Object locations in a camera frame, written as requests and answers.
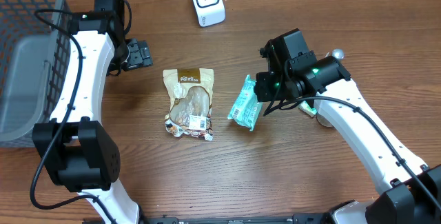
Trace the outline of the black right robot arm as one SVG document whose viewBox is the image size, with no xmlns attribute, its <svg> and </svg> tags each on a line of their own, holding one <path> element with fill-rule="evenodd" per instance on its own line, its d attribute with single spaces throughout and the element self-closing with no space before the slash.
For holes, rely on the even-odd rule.
<svg viewBox="0 0 441 224">
<path fill-rule="evenodd" d="M 256 75 L 254 92 L 269 114 L 305 102 L 323 126 L 335 128 L 373 181 L 379 197 L 350 200 L 322 214 L 294 214 L 294 223 L 439 223 L 440 167 L 429 167 L 399 141 L 364 100 L 335 49 L 317 59 L 299 29 L 260 49 L 268 70 Z"/>
</svg>

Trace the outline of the teal white tissue packet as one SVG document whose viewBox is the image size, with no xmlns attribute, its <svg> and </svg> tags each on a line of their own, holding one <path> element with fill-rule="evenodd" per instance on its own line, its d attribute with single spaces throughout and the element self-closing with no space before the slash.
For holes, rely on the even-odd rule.
<svg viewBox="0 0 441 224">
<path fill-rule="evenodd" d="M 302 110 L 304 113 L 308 114 L 310 117 L 315 117 L 317 115 L 317 110 L 309 106 L 306 101 L 303 101 L 299 104 L 298 108 Z"/>
</svg>

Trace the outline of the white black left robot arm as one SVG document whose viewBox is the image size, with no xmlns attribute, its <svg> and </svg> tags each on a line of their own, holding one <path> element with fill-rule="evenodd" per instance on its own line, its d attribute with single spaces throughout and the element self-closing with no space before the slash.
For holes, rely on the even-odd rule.
<svg viewBox="0 0 441 224">
<path fill-rule="evenodd" d="M 48 122 L 33 127 L 32 141 L 41 162 L 30 186 L 33 206 L 44 210 L 35 196 L 42 170 L 55 185 L 75 197 L 49 205 L 53 210 L 85 199 L 102 223 L 145 223 L 143 211 L 119 179 L 117 144 L 101 123 L 107 76 L 118 76 L 152 65 L 145 41 L 127 38 L 132 10 L 127 0 L 94 0 L 89 12 L 64 12 L 68 26 L 51 25 L 70 41 L 67 74 Z"/>
</svg>

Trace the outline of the green lid white jar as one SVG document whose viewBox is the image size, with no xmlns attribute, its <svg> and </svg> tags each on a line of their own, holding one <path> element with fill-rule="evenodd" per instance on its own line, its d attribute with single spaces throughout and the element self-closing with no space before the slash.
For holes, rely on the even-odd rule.
<svg viewBox="0 0 441 224">
<path fill-rule="evenodd" d="M 327 127 L 327 128 L 333 127 L 333 125 L 321 114 L 316 115 L 316 120 L 317 120 L 317 122 L 319 122 L 319 124 L 321 124 L 324 127 Z"/>
</svg>

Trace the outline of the yellow liquid bottle silver cap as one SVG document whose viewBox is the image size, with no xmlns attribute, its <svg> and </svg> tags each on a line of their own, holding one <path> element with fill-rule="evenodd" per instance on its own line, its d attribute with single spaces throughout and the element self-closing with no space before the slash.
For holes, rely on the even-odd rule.
<svg viewBox="0 0 441 224">
<path fill-rule="evenodd" d="M 344 51 L 343 51 L 342 49 L 340 49 L 340 48 L 336 48 L 336 49 L 334 49 L 334 50 L 331 52 L 331 55 L 332 55 L 334 58 L 338 59 L 338 60 L 344 59 L 344 57 L 345 57 L 345 53 L 344 53 Z"/>
</svg>

